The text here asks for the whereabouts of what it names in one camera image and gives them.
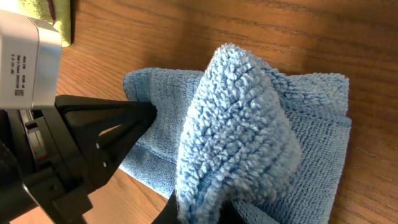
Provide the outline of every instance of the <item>yellow cloth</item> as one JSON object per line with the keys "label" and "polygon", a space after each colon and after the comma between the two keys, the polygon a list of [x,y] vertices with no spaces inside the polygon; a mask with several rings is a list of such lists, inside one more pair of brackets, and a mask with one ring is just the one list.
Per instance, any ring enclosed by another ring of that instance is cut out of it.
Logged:
{"label": "yellow cloth", "polygon": [[71,44],[70,0],[52,1],[55,9],[55,24],[53,24],[47,0],[0,0],[0,9],[49,22],[61,33],[62,47],[67,47]]}

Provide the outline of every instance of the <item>towel fabric texture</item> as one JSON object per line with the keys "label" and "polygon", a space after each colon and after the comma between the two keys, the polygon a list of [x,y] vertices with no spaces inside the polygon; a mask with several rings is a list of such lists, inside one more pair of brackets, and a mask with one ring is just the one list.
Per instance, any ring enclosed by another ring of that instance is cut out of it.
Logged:
{"label": "towel fabric texture", "polygon": [[0,9],[46,21],[61,33],[62,47],[71,44],[70,0],[0,0]]}
{"label": "towel fabric texture", "polygon": [[176,189],[183,223],[216,223],[227,200],[248,223],[327,223],[351,127],[344,76],[287,77],[226,44],[204,73],[146,68],[124,90],[158,112],[121,168]]}

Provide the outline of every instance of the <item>label sticker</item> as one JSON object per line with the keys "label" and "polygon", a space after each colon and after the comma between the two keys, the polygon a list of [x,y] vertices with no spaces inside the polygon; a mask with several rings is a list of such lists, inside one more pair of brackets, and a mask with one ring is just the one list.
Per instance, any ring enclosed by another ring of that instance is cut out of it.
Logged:
{"label": "label sticker", "polygon": [[11,55],[11,75],[15,75],[15,96],[25,95],[25,70],[27,69],[27,57],[25,55]]}

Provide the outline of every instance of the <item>qr code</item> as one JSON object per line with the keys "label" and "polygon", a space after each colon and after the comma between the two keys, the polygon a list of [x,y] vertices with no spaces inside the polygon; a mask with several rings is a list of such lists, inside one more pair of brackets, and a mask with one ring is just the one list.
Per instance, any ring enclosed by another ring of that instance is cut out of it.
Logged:
{"label": "qr code", "polygon": [[24,96],[24,90],[15,90],[16,96]]}

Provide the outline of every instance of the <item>wooden surface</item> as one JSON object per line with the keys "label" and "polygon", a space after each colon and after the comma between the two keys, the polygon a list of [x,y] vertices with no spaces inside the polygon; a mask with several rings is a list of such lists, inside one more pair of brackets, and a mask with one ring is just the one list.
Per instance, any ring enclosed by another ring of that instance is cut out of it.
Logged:
{"label": "wooden surface", "polygon": [[[58,93],[123,100],[127,72],[204,70],[225,42],[289,75],[345,74],[353,127],[330,223],[398,223],[397,13],[395,0],[80,0]],[[164,205],[122,172],[91,198],[91,223],[149,223]]]}

